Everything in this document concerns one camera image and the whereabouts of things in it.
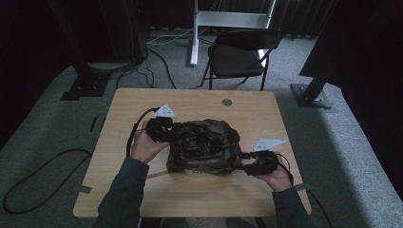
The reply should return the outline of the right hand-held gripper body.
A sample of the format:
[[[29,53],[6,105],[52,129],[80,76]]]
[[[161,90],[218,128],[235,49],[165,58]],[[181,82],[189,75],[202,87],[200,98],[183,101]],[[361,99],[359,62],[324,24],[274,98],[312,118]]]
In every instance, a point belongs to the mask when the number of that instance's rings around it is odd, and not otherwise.
[[[278,167],[277,155],[272,148],[285,143],[284,139],[258,139],[251,152],[255,162],[251,170],[244,170],[247,175],[267,175],[271,174]]]

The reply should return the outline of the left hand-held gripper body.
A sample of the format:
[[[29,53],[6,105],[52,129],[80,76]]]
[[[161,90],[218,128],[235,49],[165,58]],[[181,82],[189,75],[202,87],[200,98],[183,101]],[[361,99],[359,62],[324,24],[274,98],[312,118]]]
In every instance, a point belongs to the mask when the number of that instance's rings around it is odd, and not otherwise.
[[[154,142],[172,142],[171,128],[175,117],[176,113],[171,109],[169,104],[158,107],[154,112],[154,117],[147,122],[145,127],[146,133]]]

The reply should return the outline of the black garbage bag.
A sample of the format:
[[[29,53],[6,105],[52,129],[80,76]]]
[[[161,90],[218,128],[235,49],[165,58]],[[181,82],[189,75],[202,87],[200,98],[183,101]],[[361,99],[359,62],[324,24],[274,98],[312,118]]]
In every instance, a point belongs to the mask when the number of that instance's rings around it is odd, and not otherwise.
[[[228,175],[235,170],[240,135],[225,121],[206,119],[175,123],[166,168],[170,173],[193,170]]]

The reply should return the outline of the person's right hand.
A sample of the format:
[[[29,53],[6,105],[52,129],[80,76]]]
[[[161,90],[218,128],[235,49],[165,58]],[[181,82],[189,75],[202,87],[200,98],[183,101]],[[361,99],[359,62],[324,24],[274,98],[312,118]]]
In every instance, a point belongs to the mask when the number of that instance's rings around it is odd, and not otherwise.
[[[265,181],[274,192],[281,192],[293,186],[289,173],[284,166],[282,157],[277,154],[278,167],[268,175],[257,175],[257,179]]]

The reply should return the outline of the person's left hand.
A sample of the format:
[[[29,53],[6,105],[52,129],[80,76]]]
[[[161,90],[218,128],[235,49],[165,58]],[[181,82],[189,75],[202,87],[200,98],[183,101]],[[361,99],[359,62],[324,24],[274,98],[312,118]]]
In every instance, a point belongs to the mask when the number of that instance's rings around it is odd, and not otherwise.
[[[135,134],[130,158],[149,163],[167,146],[169,142],[154,142],[145,131],[140,131]]]

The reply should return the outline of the black metal stand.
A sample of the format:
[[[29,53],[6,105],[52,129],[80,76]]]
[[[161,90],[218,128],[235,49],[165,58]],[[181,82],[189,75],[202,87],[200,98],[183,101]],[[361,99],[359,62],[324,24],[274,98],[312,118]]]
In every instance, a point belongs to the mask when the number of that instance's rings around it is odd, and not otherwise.
[[[82,97],[102,97],[110,75],[96,74],[91,71],[59,1],[47,0],[47,2],[67,41],[70,62],[77,73],[76,80],[70,90],[62,95],[61,100],[79,101]]]
[[[301,107],[331,109],[332,105],[323,92],[329,76],[327,74],[315,77],[310,84],[290,84],[291,90]]]

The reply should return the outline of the black folding chair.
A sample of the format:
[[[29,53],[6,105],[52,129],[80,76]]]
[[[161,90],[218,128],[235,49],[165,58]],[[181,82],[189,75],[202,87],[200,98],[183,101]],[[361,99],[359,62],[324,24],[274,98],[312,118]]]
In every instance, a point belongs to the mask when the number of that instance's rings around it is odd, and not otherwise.
[[[208,48],[208,61],[201,79],[209,89],[217,79],[261,76],[260,91],[264,89],[270,53],[277,49],[283,34],[278,28],[235,29],[220,34]]]

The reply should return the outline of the white metal desk frame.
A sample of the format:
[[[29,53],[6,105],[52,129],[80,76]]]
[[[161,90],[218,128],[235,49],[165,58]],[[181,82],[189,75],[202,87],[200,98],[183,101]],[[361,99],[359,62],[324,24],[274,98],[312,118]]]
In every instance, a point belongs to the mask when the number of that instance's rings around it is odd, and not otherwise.
[[[271,0],[265,13],[199,10],[199,0],[193,0],[193,38],[190,65],[198,64],[199,26],[242,29],[268,29],[278,0]]]

